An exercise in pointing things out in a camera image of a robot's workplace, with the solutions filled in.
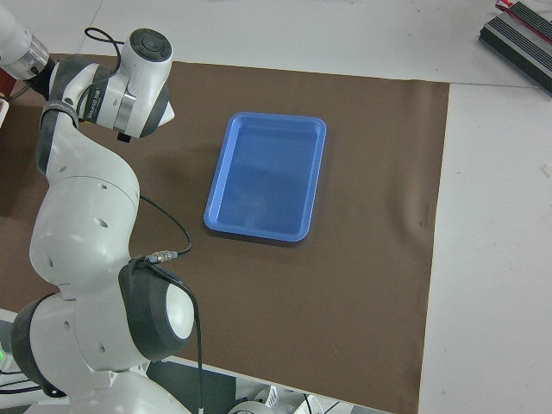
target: blue tray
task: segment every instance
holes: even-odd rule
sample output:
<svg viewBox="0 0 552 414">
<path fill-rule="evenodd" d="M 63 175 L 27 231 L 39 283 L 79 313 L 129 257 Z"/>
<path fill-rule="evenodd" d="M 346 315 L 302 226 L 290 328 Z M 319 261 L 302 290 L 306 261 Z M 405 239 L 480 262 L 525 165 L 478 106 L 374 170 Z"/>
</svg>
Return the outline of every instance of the blue tray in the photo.
<svg viewBox="0 0 552 414">
<path fill-rule="evenodd" d="M 309 116 L 230 118 L 210 189 L 207 227 L 298 242 L 309 232 L 326 124 Z"/>
</svg>

